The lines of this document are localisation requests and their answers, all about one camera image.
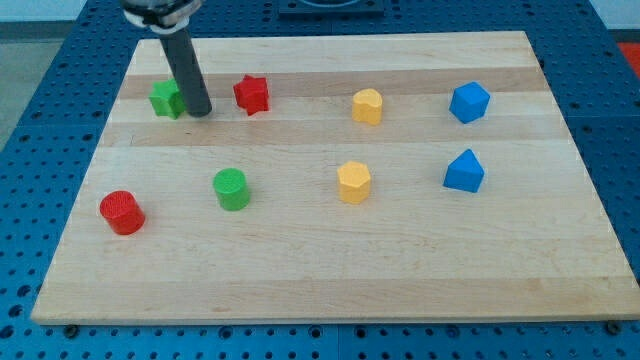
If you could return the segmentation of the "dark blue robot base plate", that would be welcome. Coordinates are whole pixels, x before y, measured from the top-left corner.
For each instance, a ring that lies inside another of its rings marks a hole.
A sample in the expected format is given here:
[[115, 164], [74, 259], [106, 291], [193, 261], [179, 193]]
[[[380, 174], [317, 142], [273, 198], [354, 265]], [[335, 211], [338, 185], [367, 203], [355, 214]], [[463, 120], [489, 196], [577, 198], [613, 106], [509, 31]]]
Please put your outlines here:
[[383, 0], [279, 0], [279, 17], [383, 15]]

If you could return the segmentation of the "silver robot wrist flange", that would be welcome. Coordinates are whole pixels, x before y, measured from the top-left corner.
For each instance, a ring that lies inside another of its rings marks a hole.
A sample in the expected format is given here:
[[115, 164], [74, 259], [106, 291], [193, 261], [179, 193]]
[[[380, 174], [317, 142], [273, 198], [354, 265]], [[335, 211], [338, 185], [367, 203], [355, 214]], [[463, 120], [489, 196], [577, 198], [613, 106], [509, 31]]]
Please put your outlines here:
[[189, 24], [203, 0], [120, 0], [125, 18], [139, 28], [155, 33], [174, 33]]

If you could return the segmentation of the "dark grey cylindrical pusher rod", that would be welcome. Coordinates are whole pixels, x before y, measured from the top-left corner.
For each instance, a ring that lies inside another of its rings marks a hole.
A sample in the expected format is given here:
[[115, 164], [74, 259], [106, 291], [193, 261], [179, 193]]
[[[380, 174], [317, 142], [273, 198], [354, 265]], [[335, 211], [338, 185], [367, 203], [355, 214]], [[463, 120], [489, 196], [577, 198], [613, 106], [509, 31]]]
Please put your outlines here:
[[210, 114], [211, 100], [188, 30], [183, 28], [159, 38], [188, 114]]

